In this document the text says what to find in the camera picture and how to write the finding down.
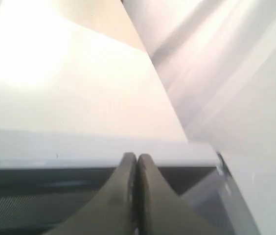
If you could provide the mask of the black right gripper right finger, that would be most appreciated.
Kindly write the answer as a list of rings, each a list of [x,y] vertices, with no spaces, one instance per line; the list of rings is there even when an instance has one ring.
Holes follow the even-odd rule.
[[[137,228],[140,235],[227,234],[174,192],[149,154],[137,162]]]

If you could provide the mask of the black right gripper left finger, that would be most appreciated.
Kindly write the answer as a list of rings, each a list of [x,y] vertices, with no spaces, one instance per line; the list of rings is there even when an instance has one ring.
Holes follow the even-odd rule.
[[[96,195],[47,235],[133,235],[133,191],[137,158],[124,153],[120,164]]]

